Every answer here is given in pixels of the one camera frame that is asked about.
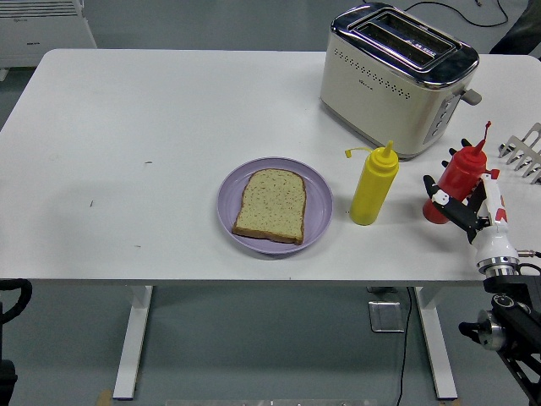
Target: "gray floor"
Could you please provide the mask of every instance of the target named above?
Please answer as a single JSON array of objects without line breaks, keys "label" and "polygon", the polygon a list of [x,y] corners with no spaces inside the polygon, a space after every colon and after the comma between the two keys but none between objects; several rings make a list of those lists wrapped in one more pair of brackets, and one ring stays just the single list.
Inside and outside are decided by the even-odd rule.
[{"label": "gray floor", "polygon": [[[332,18],[358,3],[86,0],[85,12],[98,47],[324,51]],[[388,3],[405,8],[414,2]],[[480,24],[503,19],[495,0],[483,1],[482,7],[474,0],[446,3]],[[411,13],[488,53],[526,3],[502,1],[510,23],[497,28],[474,27],[438,5],[421,5]],[[0,125],[31,75],[32,70],[13,69],[0,82]],[[94,405],[101,391],[113,388],[128,321],[126,293],[119,286],[36,283],[27,311],[4,326],[3,356],[19,374],[11,404]],[[13,298],[2,295],[6,307]],[[395,404],[404,335],[371,332],[368,301],[373,299],[400,300],[405,320],[404,288],[380,297],[359,286],[158,287],[135,399],[128,404],[273,398]],[[458,332],[458,323],[474,321],[489,301],[480,286],[450,288],[440,307],[461,405],[526,405],[497,355]],[[437,403],[414,308],[401,404]]]}]

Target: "toaster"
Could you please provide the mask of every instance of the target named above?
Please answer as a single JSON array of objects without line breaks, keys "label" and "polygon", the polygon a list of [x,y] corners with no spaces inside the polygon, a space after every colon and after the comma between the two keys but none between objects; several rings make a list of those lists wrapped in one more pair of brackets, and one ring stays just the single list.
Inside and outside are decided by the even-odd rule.
[{"label": "toaster", "polygon": [[443,134],[479,64],[477,52],[398,8],[366,3],[336,17],[321,100],[376,145],[394,141],[401,159]]}]

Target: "red squeeze bottle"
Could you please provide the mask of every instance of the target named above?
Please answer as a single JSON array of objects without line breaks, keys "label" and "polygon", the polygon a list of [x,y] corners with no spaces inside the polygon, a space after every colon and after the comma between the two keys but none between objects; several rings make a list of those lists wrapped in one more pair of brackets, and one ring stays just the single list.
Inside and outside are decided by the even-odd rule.
[{"label": "red squeeze bottle", "polygon": [[[441,175],[438,186],[458,201],[466,199],[472,193],[479,177],[487,172],[487,156],[483,152],[484,142],[485,140],[481,140],[476,146],[465,146],[457,151]],[[428,221],[435,224],[445,224],[449,221],[434,207],[431,199],[424,203],[423,214]]]}]

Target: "bread crust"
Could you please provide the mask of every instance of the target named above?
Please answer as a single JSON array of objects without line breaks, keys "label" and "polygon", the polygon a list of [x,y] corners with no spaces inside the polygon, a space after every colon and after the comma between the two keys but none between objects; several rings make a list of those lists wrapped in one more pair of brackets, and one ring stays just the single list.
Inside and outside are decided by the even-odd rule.
[{"label": "bread crust", "polygon": [[[283,234],[283,233],[273,233],[273,232],[265,231],[265,230],[256,230],[256,229],[250,229],[250,228],[243,228],[243,227],[239,227],[237,225],[238,219],[240,218],[240,215],[243,212],[244,202],[245,202],[245,195],[244,194],[246,192],[246,189],[250,185],[250,181],[252,180],[252,178],[254,177],[254,175],[256,173],[264,172],[264,171],[269,170],[269,169],[292,173],[293,175],[295,175],[296,177],[298,177],[301,180],[301,184],[303,186],[303,209],[302,209],[302,222],[301,222],[301,236],[300,236],[300,238],[297,238],[297,237],[294,237],[294,236],[291,236],[291,235],[286,235],[286,234]],[[303,241],[304,241],[304,213],[306,211],[306,200],[307,200],[306,184],[304,182],[303,177],[300,176],[298,173],[295,173],[294,171],[289,171],[287,169],[278,169],[278,168],[260,169],[259,171],[256,171],[256,172],[252,173],[247,185],[244,187],[243,194],[242,194],[241,208],[240,208],[240,210],[239,210],[239,212],[237,214],[237,219],[235,220],[235,223],[232,225],[232,233],[236,234],[236,235],[243,236],[243,237],[250,237],[250,238],[253,238],[253,239],[269,239],[270,241],[275,241],[277,243],[288,243],[288,244],[293,243],[295,245],[301,245],[303,243]]]}]

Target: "mustard bottle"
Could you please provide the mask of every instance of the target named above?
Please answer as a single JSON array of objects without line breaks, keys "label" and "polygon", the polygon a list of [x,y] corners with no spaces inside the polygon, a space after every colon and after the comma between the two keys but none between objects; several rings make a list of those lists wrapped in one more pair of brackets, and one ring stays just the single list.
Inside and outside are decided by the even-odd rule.
[{"label": "mustard bottle", "polygon": [[[393,142],[389,141],[387,146],[376,148],[366,158],[349,211],[349,216],[357,224],[368,226],[380,214],[387,192],[398,173],[398,155],[392,150],[392,145]],[[363,147],[353,149],[370,151]],[[351,151],[346,151],[348,158]]]}]

